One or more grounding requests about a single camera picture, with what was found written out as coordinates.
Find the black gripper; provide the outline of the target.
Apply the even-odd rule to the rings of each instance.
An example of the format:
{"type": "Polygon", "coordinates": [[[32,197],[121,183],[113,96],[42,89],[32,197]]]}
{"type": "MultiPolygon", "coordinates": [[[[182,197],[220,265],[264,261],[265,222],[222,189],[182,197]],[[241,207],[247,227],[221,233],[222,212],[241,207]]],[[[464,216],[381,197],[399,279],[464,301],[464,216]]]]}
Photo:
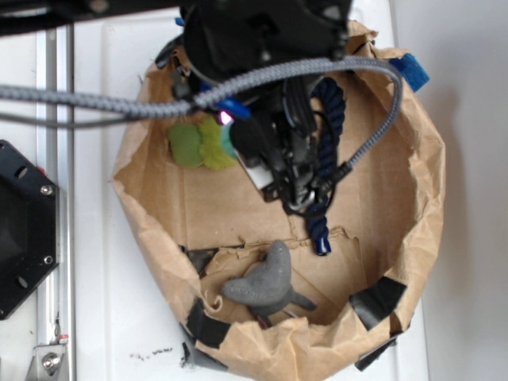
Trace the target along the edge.
{"type": "Polygon", "coordinates": [[[217,107],[233,116],[231,144],[243,165],[264,169],[264,198],[289,214],[323,211],[325,183],[310,99],[321,73],[293,74],[305,59],[341,60],[348,43],[348,1],[193,1],[180,9],[183,47],[205,85],[280,69],[268,83],[228,95],[217,107]]]}

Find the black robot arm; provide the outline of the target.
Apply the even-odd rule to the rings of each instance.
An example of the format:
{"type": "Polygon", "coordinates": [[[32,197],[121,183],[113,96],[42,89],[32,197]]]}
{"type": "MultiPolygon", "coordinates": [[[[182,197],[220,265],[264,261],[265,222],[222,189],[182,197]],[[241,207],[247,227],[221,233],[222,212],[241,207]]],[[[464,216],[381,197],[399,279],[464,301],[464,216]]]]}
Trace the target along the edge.
{"type": "Polygon", "coordinates": [[[142,103],[4,85],[5,100],[77,106],[119,121],[225,111],[234,119],[234,149],[249,167],[264,167],[262,191],[288,214],[316,217],[329,207],[341,175],[326,160],[310,99],[322,76],[345,64],[348,1],[4,1],[1,34],[9,37],[78,22],[179,9],[182,32],[156,57],[158,68],[187,61],[173,77],[173,100],[142,103]]]}

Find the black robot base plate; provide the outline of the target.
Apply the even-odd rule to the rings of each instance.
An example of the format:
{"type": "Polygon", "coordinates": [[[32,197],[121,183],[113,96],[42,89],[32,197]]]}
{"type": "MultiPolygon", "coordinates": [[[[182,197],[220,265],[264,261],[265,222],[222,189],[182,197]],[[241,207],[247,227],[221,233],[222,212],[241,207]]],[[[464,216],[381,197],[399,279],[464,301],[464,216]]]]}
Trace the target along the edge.
{"type": "Polygon", "coordinates": [[[1,141],[1,319],[56,268],[59,188],[9,141],[1,141]]]}

